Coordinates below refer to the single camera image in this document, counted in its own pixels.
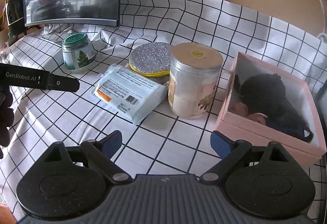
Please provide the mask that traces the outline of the black gloved left hand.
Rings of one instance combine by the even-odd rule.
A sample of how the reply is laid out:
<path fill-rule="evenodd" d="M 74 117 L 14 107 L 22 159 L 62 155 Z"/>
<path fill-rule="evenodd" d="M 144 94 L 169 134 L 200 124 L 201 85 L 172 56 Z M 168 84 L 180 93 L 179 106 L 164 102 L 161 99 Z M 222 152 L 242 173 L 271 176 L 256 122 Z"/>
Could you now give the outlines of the black gloved left hand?
<path fill-rule="evenodd" d="M 8 128 L 12 126 L 15 114 L 11 108 L 13 96 L 9 90 L 9 86 L 1 85 L 1 108 L 0 108 L 0 140 L 1 147 L 7 147 L 10 143 L 10 134 Z"/>

